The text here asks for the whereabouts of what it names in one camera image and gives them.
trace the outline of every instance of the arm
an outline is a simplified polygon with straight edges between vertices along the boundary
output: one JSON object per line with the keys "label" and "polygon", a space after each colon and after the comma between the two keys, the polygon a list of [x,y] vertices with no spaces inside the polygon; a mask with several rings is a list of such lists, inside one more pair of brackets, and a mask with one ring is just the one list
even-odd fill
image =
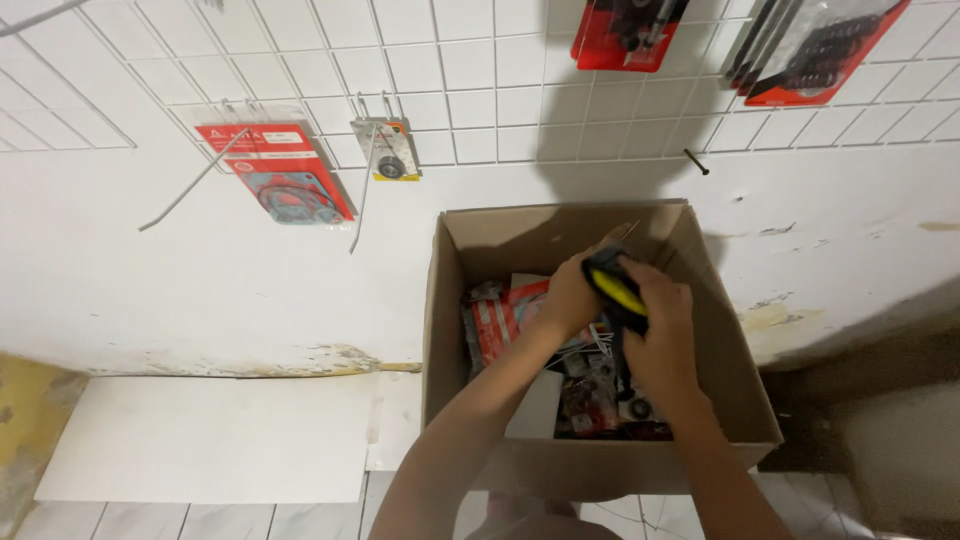
{"label": "arm", "polygon": [[670,424],[704,534],[790,540],[793,536],[736,459],[709,398],[697,384],[690,287],[646,264],[622,258],[649,314],[644,337],[624,335],[634,378]]}
{"label": "arm", "polygon": [[[618,239],[622,235],[618,231],[608,238]],[[540,312],[523,334],[423,430],[396,471],[370,540],[440,540],[453,535],[460,502],[503,439],[527,388],[557,349],[600,312],[580,270],[592,251],[561,265]]]}

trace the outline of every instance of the white tile floor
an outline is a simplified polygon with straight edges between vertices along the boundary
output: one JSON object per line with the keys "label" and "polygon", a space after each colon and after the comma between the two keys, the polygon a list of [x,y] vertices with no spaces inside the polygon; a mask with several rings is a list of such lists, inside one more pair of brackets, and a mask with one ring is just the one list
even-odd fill
{"label": "white tile floor", "polygon": [[[394,473],[369,473],[358,503],[139,504],[39,503],[15,540],[367,540]],[[862,525],[847,479],[801,473],[757,474],[757,485],[798,540],[874,538]],[[486,494],[471,492],[460,507],[454,540],[486,515]],[[640,495],[585,503],[581,519],[625,540],[703,540],[689,496]]]}

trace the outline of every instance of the white wire grid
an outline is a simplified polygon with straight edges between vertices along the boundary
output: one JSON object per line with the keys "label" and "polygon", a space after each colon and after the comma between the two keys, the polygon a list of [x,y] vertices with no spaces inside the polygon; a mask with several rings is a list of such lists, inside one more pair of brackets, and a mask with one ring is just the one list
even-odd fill
{"label": "white wire grid", "polygon": [[[0,25],[7,21],[0,18]],[[21,36],[0,42],[0,152],[136,144]]]}
{"label": "white wire grid", "polygon": [[[753,0],[691,0],[687,13],[701,16],[684,16],[659,74],[577,72],[567,56],[567,71],[559,78],[548,76],[548,71],[556,71],[557,58],[563,60],[563,49],[568,50],[572,42],[570,30],[575,30],[582,0],[396,0],[412,12],[417,12],[415,5],[426,7],[419,13],[421,17],[428,16],[429,21],[420,24],[419,31],[408,32],[403,42],[389,44],[384,40],[379,14],[387,6],[383,2],[366,0],[363,5],[284,0],[284,6],[296,6],[284,18],[277,17],[276,5],[272,5],[275,1],[236,0],[227,2],[224,12],[198,6],[192,0],[166,2],[164,10],[187,14],[191,20],[183,23],[199,29],[187,37],[208,41],[209,46],[194,47],[197,51],[208,49],[206,54],[194,54],[173,43],[183,42],[185,36],[172,33],[169,24],[157,20],[158,13],[164,12],[157,11],[156,0],[95,0],[80,9],[79,15],[169,118],[208,156],[212,153],[199,141],[189,121],[184,120],[186,110],[210,107],[223,99],[253,101],[264,106],[292,104],[306,115],[333,172],[363,169],[366,161],[348,124],[360,111],[352,97],[357,91],[377,94],[376,99],[368,100],[367,106],[379,102],[381,91],[390,95],[396,110],[410,121],[422,168],[663,160],[679,156],[683,148],[709,156],[960,139],[960,115],[955,114],[960,109],[957,0],[915,1],[827,106],[781,109],[744,107],[742,98],[735,98],[720,76],[726,64],[717,59],[728,58],[737,43],[732,37],[746,32],[752,20],[749,14]],[[532,26],[539,29],[537,32],[513,32],[508,28],[520,4],[540,6],[533,15],[539,19],[539,24]],[[123,10],[125,17],[132,18],[118,18],[120,12],[115,10]],[[489,27],[489,35],[445,38],[456,34],[448,25],[449,14],[457,10],[473,24]],[[439,16],[438,11],[443,11],[444,16]],[[556,32],[554,23],[559,16],[551,11],[560,11],[569,19],[566,25],[558,24]],[[708,12],[713,15],[702,16]],[[396,17],[396,8],[389,9],[388,15]],[[369,18],[363,21],[372,29],[369,44],[344,45],[342,38],[331,40],[331,28],[342,36],[342,27],[358,24],[358,16]],[[297,32],[306,33],[302,25],[309,25],[310,32],[319,37],[317,46],[291,46],[291,41],[299,40],[299,34],[290,34],[288,26],[295,23],[294,19],[304,18],[309,20],[296,21]],[[124,35],[117,28],[121,19],[127,24],[142,25],[142,36],[151,43],[131,42],[130,32]],[[417,21],[410,20],[401,20],[400,24],[416,26]],[[507,35],[501,35],[502,29],[507,30]],[[247,46],[244,37],[260,44]],[[519,69],[527,71],[521,79],[528,80],[529,73],[535,71],[539,80],[517,84],[516,70],[512,72],[504,64],[517,64],[509,52],[522,49],[521,53],[529,53],[531,43],[539,47],[536,54],[540,57],[527,54],[521,58]],[[495,51],[492,77],[480,86],[451,87],[450,70],[462,75],[464,67],[445,58],[450,48],[487,45]],[[304,80],[303,71],[294,69],[297,66],[292,63],[293,58],[306,53],[320,55],[313,58],[328,62],[330,69],[320,62],[316,68],[328,76],[326,82],[332,90],[316,91]],[[479,70],[483,69],[482,60],[477,59]],[[149,76],[149,69],[158,66],[158,61],[163,62],[164,69],[172,66],[169,74],[182,78],[189,91],[171,95],[164,86],[169,78],[158,82],[156,76]],[[251,67],[268,65],[264,61],[271,69]],[[371,79],[365,75],[365,70],[379,62],[385,76]],[[680,62],[683,68],[676,65]],[[217,69],[206,70],[207,66]],[[549,96],[563,93],[580,99],[570,102],[574,104],[570,108],[566,102],[548,103]],[[530,99],[518,108],[510,98],[520,95]],[[418,101],[426,100],[440,106],[427,113],[414,107]],[[409,114],[404,114],[404,105]],[[491,107],[492,114],[463,119],[465,113],[470,116],[465,109]],[[531,116],[531,110],[539,110],[539,114]]]}

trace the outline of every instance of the yellow object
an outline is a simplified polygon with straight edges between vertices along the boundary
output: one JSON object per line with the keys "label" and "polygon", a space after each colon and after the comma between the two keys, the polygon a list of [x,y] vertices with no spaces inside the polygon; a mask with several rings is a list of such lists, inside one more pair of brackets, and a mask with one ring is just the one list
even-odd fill
{"label": "yellow object", "polygon": [[647,316],[646,306],[644,306],[640,298],[634,294],[634,291],[630,290],[621,280],[596,268],[591,268],[590,272],[593,277],[593,282],[607,293],[607,296],[614,302],[617,302],[638,315]]}
{"label": "yellow object", "polygon": [[0,540],[16,535],[85,385],[79,373],[0,354]]}

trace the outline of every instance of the open cardboard box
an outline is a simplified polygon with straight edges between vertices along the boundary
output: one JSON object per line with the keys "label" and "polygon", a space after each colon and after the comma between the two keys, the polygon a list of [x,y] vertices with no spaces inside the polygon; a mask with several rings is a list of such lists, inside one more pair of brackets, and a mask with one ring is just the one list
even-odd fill
{"label": "open cardboard box", "polygon": [[[470,362],[460,303],[480,282],[514,272],[551,275],[622,223],[630,252],[693,290],[700,386],[744,468],[782,442],[743,330],[709,260],[693,209],[667,201],[445,212],[437,220],[423,336],[423,422],[464,385]],[[672,442],[505,439],[474,489],[561,501],[608,501],[687,491]]]}

